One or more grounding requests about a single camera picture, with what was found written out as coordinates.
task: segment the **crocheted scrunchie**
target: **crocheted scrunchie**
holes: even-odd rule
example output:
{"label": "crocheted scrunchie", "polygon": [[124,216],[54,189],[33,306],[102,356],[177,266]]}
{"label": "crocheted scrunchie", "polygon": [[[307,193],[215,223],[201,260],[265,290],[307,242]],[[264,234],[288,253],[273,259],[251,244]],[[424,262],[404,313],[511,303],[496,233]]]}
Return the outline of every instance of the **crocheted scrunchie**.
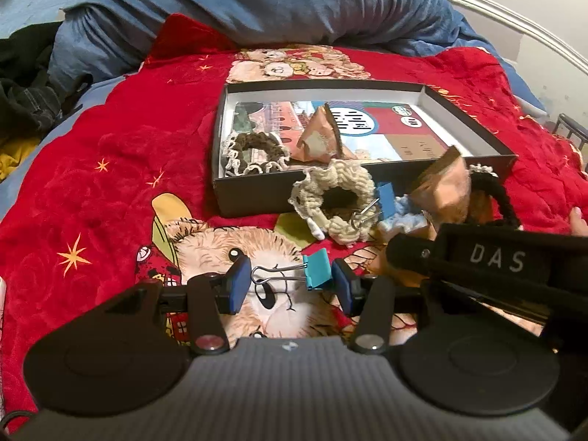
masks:
{"label": "crocheted scrunchie", "polygon": [[367,240],[371,227],[377,222],[375,205],[361,215],[361,220],[350,221],[339,216],[328,219],[320,208],[323,194],[334,187],[355,192],[359,211],[373,202],[375,186],[360,161],[333,159],[325,169],[308,168],[304,173],[306,178],[294,184],[288,202],[306,221],[313,236],[323,240],[328,234],[338,244],[347,246],[358,240]]}

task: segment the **red blanket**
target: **red blanket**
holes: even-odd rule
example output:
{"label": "red blanket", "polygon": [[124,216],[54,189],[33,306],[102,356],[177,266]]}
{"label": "red blanket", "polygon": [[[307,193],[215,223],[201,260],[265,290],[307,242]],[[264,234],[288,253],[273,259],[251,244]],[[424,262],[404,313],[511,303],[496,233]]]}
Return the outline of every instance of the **red blanket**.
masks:
{"label": "red blanket", "polygon": [[[292,51],[301,61],[311,53],[318,54],[315,63],[324,59],[295,66],[298,78],[424,83],[458,104],[518,155],[506,186],[527,230],[567,232],[573,206],[588,215],[579,157],[568,142],[523,117],[502,68],[483,50],[450,49],[427,58],[328,47]],[[210,28],[172,16],[142,70],[39,153],[0,225],[0,275],[8,287],[2,338],[6,410],[34,408],[22,362],[36,340],[128,288],[142,270],[167,281],[179,277],[169,254],[161,267],[152,259],[147,267],[136,265],[155,252],[165,256],[166,242],[155,240],[155,197],[177,196],[184,206],[176,209],[194,219],[189,230],[202,236],[208,227],[273,229],[276,215],[217,215],[209,150],[229,72],[230,80],[255,77],[280,57],[238,52]],[[233,65],[236,60],[247,63]],[[275,79],[283,79],[277,70]],[[160,213],[156,208],[160,222],[165,213],[165,207]],[[327,246],[331,257],[349,253],[330,241],[311,251],[318,245]]]}

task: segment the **hand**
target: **hand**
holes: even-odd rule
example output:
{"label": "hand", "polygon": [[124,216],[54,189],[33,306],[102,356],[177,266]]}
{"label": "hand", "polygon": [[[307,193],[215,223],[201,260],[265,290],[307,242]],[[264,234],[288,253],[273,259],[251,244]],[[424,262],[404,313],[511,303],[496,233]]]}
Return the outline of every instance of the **hand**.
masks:
{"label": "hand", "polygon": [[570,233],[578,237],[588,237],[588,225],[582,219],[580,207],[574,207],[570,212]]}

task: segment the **brown paper packet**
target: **brown paper packet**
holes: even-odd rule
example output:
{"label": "brown paper packet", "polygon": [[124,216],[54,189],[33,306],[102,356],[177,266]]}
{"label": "brown paper packet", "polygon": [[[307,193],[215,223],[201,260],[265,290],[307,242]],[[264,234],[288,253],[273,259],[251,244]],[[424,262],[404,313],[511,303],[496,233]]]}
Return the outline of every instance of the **brown paper packet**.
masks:
{"label": "brown paper packet", "polygon": [[290,157],[302,162],[323,163],[328,163],[333,158],[357,159],[355,154],[341,143],[339,128],[328,104],[316,109]]}
{"label": "brown paper packet", "polygon": [[439,230],[444,222],[466,220],[470,190],[466,162],[452,146],[417,178],[409,197],[431,215],[435,229]]}

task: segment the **round black pad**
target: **round black pad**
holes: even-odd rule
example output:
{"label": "round black pad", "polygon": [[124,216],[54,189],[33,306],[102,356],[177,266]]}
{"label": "round black pad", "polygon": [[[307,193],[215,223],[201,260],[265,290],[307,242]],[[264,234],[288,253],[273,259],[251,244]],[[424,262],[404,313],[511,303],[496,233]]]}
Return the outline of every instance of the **round black pad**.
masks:
{"label": "round black pad", "polygon": [[31,348],[24,375],[42,408],[110,416],[144,406],[184,374],[186,352],[149,323],[125,315],[54,331]]}
{"label": "round black pad", "polygon": [[532,334],[476,315],[436,320],[405,343],[400,367],[424,398],[473,416],[530,408],[551,392],[559,375],[556,355]]}

